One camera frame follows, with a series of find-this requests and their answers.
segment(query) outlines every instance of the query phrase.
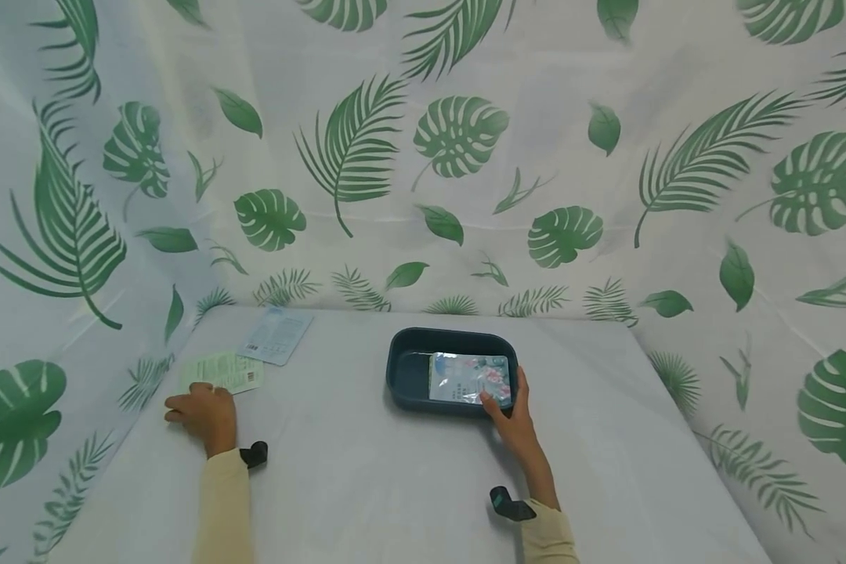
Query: leaf print curtain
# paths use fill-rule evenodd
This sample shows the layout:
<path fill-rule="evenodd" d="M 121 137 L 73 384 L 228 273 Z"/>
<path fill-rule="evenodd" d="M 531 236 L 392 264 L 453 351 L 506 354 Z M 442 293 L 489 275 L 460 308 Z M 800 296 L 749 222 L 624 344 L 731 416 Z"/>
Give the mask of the leaf print curtain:
<path fill-rule="evenodd" d="M 0 2 L 0 563 L 229 304 L 624 323 L 846 563 L 846 0 Z"/>

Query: white table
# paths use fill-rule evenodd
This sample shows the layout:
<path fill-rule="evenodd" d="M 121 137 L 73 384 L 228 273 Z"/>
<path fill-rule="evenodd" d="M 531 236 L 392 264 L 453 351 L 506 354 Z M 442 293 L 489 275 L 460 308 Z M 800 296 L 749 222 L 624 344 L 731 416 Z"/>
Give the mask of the white table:
<path fill-rule="evenodd" d="M 179 358 L 236 349 L 261 309 L 210 311 Z M 239 440 L 269 444 L 251 474 L 258 561 L 518 562 L 490 488 L 522 491 L 486 422 L 408 414 L 384 385 L 401 328 L 499 334 L 530 405 L 584 564 L 768 563 L 635 338 L 623 325 L 315 311 L 286 367 L 235 396 Z M 203 451 L 162 421 L 178 367 L 110 463 L 51 564 L 190 561 Z"/>

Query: plastic packet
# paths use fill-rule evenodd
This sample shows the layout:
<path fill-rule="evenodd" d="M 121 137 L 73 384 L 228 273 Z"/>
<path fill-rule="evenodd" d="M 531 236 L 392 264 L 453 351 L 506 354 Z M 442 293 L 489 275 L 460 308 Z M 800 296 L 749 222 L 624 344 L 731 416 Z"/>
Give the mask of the plastic packet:
<path fill-rule="evenodd" d="M 511 405 L 511 376 L 506 356 L 434 352 L 429 358 L 429 399 L 482 403 L 479 394 L 483 390 L 502 407 Z"/>

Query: hand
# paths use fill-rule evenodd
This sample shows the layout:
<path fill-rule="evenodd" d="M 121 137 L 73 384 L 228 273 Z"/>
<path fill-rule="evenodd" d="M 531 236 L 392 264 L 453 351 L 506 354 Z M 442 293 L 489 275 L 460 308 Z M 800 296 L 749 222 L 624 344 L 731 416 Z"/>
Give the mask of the hand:
<path fill-rule="evenodd" d="M 204 444 L 207 458 L 228 452 L 237 445 L 235 402 L 226 388 L 196 381 L 183 396 L 166 399 L 166 421 L 181 423 L 185 431 Z"/>

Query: dark blue tray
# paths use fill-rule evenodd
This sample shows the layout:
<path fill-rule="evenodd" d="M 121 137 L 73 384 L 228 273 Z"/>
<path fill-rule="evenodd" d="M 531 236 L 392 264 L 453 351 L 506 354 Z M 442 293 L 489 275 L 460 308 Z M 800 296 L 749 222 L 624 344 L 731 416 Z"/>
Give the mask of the dark blue tray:
<path fill-rule="evenodd" d="M 428 355 L 432 353 L 506 356 L 511 373 L 511 406 L 504 412 L 511 413 L 517 399 L 517 352 L 514 352 L 511 343 L 495 334 L 427 327 L 401 329 L 392 338 L 385 381 L 395 405 L 404 410 L 428 411 L 430 414 L 488 417 L 482 405 L 429 399 Z"/>

